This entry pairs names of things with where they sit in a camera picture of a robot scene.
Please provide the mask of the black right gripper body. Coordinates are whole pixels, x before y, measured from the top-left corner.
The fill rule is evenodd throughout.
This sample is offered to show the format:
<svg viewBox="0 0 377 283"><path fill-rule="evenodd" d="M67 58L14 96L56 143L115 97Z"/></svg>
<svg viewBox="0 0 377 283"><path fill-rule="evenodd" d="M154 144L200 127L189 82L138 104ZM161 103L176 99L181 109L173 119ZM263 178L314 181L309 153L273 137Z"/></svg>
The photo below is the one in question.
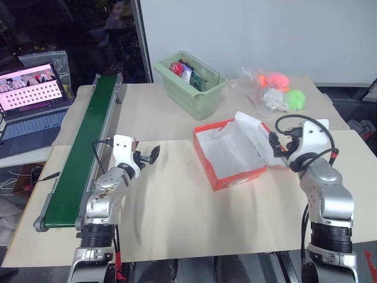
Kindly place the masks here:
<svg viewBox="0 0 377 283"><path fill-rule="evenodd" d="M285 151L286 157L290 157L298 149L299 144L300 144L300 138L296 136L292 136L292 140L288 142L288 144L286 145L286 149L287 149Z"/></svg>

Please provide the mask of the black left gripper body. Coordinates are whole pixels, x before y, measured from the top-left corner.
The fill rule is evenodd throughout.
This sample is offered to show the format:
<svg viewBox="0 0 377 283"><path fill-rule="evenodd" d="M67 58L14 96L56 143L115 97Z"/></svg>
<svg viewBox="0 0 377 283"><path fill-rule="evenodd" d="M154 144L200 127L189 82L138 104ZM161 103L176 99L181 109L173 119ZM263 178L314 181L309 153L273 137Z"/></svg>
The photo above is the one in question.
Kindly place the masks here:
<svg viewBox="0 0 377 283"><path fill-rule="evenodd" d="M150 164L150 157L142 156L141 152L138 150L133 153L133 160L140 169L145 168L147 163Z"/></svg>

